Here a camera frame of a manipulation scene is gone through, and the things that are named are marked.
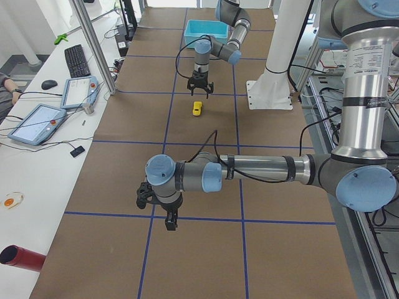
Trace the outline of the person forearm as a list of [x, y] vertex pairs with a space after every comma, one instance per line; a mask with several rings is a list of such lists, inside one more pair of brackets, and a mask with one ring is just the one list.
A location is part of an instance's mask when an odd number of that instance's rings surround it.
[[12, 104], [15, 105], [22, 95], [22, 90], [6, 74], [1, 73], [1, 101], [12, 98]]

